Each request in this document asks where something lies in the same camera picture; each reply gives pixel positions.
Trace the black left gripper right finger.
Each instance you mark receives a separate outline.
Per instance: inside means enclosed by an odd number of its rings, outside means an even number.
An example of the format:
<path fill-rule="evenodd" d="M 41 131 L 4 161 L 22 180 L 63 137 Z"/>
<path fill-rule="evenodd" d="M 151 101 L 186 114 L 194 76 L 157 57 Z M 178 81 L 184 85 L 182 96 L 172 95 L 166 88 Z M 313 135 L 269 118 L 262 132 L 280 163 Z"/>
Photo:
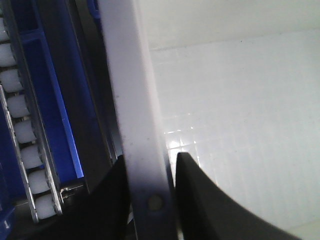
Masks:
<path fill-rule="evenodd" d="M 318 240 L 313 221 L 283 230 L 241 206 L 220 189 L 188 152 L 176 159 L 175 192 L 186 240 Z"/>

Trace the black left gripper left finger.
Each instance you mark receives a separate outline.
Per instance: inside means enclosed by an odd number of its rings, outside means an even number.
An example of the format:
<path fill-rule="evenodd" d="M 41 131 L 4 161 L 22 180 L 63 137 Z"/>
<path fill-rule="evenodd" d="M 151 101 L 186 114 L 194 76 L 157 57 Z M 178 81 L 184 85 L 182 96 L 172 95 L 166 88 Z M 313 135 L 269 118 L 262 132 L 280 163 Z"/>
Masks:
<path fill-rule="evenodd" d="M 130 204 L 125 159 L 120 155 L 90 195 L 44 229 L 22 239 L 124 240 Z"/>

